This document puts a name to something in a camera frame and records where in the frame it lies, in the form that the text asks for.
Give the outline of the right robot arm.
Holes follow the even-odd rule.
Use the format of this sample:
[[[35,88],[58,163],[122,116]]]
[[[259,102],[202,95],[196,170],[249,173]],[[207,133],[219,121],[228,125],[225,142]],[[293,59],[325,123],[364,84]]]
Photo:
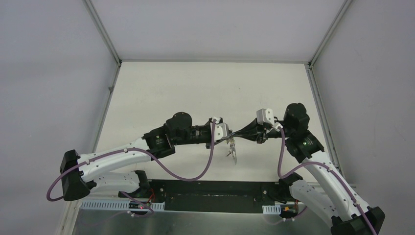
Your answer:
[[[232,137],[264,143],[281,139],[277,164],[278,195],[299,200],[322,219],[333,235],[377,235],[385,214],[371,207],[340,174],[320,141],[309,131],[310,117],[301,103],[289,104],[282,120],[272,109],[260,109],[256,118]]]

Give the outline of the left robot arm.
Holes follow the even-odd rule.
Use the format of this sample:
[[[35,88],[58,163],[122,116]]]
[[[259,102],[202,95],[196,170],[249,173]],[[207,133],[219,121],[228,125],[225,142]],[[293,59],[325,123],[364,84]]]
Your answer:
[[[60,166],[58,181],[63,191],[60,199],[75,201],[100,191],[120,191],[143,198],[149,193],[145,172],[116,173],[115,170],[150,161],[160,164],[161,158],[175,154],[177,145],[205,144],[210,150],[207,166],[192,178],[197,181],[210,167],[214,146],[229,137],[229,127],[222,118],[211,117],[204,125],[193,125],[190,114],[178,112],[163,126],[120,147],[90,154],[69,150]]]

